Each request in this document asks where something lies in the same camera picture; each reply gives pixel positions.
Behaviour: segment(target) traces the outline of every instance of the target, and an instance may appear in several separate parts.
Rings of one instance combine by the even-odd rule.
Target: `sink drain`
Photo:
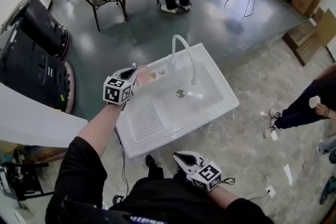
[[[177,92],[176,92],[176,97],[177,98],[183,98],[185,96],[185,91],[183,91],[183,90],[178,90]]]

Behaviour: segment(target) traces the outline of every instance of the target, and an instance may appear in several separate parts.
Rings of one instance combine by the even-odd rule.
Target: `sink basin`
[[[129,158],[154,150],[201,127],[239,105],[231,87],[203,44],[176,53],[176,69],[166,58],[148,65],[152,81],[135,88],[121,113],[117,129]]]

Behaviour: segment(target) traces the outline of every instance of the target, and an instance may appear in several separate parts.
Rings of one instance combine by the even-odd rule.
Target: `gray floor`
[[[316,147],[319,139],[335,132],[331,121],[277,131],[279,139],[273,141],[263,138],[269,122],[264,114],[270,107],[286,108],[330,64],[324,49],[303,68],[281,39],[263,44],[262,50],[242,57],[230,67],[220,66],[240,101],[236,109],[152,154],[163,167],[165,176],[171,177],[176,171],[172,154],[180,150],[197,151],[219,165],[224,176],[236,178],[234,186],[224,187],[239,196],[260,197],[265,186],[271,184],[275,196],[254,202],[276,224],[320,223],[334,202],[329,199],[323,206],[318,204],[334,166],[328,156],[317,154]],[[110,206],[114,195],[126,192],[121,178],[121,147],[116,137],[111,139],[102,162],[108,173],[103,199]],[[284,171],[287,164],[293,176],[292,185]],[[54,162],[48,170],[48,180],[52,183],[59,165],[60,161]],[[147,172],[144,156],[126,160],[126,177],[131,187]],[[25,202],[35,215],[36,223],[44,223],[49,199]]]
[[[282,0],[256,0],[254,14],[244,20],[248,0],[231,0],[226,7],[226,0],[191,0],[192,11],[182,15],[162,12],[156,0],[127,0],[127,22],[115,3],[99,8],[102,31],[98,32],[92,8],[84,0],[53,1],[52,14],[72,37],[66,60],[76,77],[74,115],[88,120],[104,105],[101,96],[106,76],[133,62],[149,64],[167,56],[175,34],[190,45],[202,42],[221,63],[242,57],[305,19]]]

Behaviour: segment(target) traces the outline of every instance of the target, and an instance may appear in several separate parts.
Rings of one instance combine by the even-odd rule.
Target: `ribbed drainboard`
[[[146,95],[136,99],[132,104],[131,122],[136,142],[155,136],[155,133],[162,128],[154,105]]]

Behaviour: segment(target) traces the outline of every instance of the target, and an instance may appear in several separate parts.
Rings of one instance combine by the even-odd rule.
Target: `white faucet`
[[[193,60],[193,57],[191,56],[191,52],[190,52],[190,47],[187,43],[187,41],[185,41],[185,39],[183,37],[181,37],[180,35],[174,35],[173,36],[173,40],[172,40],[172,46],[173,46],[173,53],[172,55],[168,55],[167,61],[168,61],[168,68],[170,70],[170,72],[175,71],[176,68],[176,62],[175,62],[175,43],[176,43],[176,39],[178,39],[183,46],[185,47],[189,57],[190,57],[190,61],[191,64],[193,66],[193,78],[191,80],[191,84],[192,85],[196,85],[197,84],[197,70],[196,70],[196,66],[195,66],[195,61]]]

